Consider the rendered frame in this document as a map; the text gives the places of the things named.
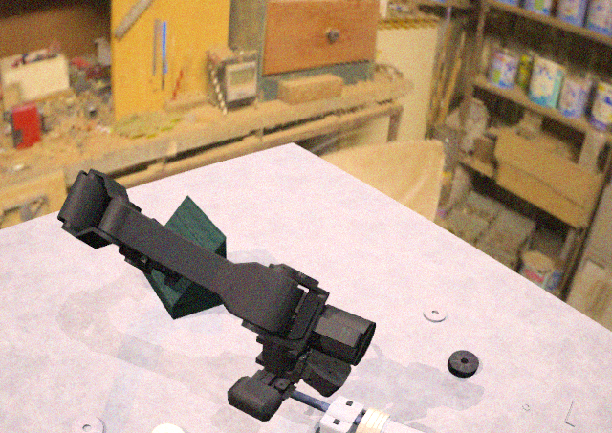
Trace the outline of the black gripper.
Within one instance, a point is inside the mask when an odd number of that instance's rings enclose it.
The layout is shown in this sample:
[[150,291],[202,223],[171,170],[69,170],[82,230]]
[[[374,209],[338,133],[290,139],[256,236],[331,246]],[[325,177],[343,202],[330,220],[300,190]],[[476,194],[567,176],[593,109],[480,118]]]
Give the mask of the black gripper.
[[289,381],[289,375],[300,356],[307,353],[308,344],[300,353],[261,335],[256,337],[256,342],[263,344],[263,350],[255,360],[264,367],[263,370],[258,369],[252,377],[241,377],[227,395],[229,405],[267,422],[297,388]]

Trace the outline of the dark grey ring with centre hole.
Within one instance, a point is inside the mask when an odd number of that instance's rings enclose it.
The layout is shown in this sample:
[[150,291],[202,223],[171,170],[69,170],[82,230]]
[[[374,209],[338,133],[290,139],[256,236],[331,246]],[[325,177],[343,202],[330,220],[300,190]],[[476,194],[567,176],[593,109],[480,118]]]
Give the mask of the dark grey ring with centre hole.
[[468,378],[474,375],[479,367],[479,359],[469,351],[458,350],[448,359],[449,371],[458,378]]

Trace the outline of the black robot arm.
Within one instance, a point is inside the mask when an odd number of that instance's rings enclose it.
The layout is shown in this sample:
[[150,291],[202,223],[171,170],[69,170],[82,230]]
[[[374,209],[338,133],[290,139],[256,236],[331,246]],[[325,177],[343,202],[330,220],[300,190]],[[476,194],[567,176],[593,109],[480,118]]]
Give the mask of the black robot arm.
[[289,381],[302,379],[322,397],[341,388],[375,334],[375,322],[325,305],[330,293],[316,279],[284,263],[234,264],[142,214],[125,187],[95,169],[79,171],[57,220],[94,249],[118,246],[125,262],[161,272],[171,286],[182,277],[217,295],[250,331],[300,353],[307,343]]

